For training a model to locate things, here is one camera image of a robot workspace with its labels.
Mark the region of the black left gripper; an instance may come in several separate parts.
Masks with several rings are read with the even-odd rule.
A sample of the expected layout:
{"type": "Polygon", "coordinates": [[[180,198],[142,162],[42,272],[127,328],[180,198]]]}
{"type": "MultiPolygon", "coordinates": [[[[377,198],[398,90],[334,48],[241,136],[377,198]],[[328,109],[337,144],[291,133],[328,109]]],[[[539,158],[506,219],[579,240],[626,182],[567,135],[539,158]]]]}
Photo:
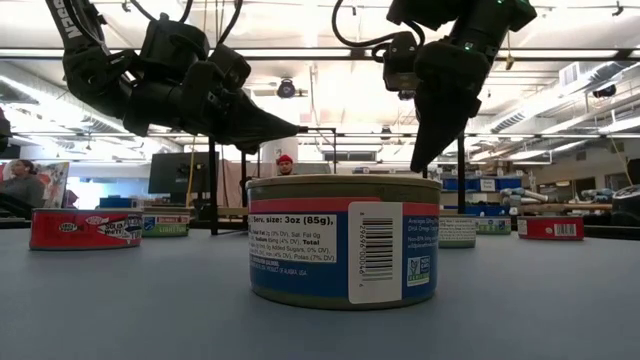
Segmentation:
{"type": "Polygon", "coordinates": [[[213,62],[193,64],[179,90],[177,125],[186,133],[213,137],[247,154],[299,133],[298,125],[262,110],[240,88],[231,87],[213,62]]]}

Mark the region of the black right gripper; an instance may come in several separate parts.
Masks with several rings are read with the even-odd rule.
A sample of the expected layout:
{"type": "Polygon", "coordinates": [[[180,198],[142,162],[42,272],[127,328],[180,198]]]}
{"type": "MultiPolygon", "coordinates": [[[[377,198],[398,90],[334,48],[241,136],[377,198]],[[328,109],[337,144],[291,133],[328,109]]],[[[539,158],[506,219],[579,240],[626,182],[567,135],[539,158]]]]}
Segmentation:
{"type": "Polygon", "coordinates": [[[413,65],[419,79],[414,97],[419,128],[410,164],[413,172],[422,172],[476,116],[481,106],[478,95],[491,66],[491,57],[470,48],[442,41],[419,48],[413,65]]]}

